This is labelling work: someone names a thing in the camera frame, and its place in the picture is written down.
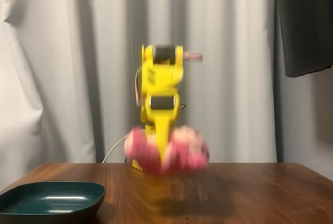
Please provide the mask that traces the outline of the yellow gripper black servo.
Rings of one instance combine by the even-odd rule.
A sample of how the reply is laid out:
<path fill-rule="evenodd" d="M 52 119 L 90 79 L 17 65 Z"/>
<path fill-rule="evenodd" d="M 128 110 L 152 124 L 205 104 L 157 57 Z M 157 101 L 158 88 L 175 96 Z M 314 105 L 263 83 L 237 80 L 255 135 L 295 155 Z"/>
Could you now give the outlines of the yellow gripper black servo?
<path fill-rule="evenodd" d="M 147 119 L 155 127 L 161 163 L 165 161 L 169 134 L 177 120 L 179 109 L 180 95 L 177 92 L 148 94 L 146 98 Z"/>

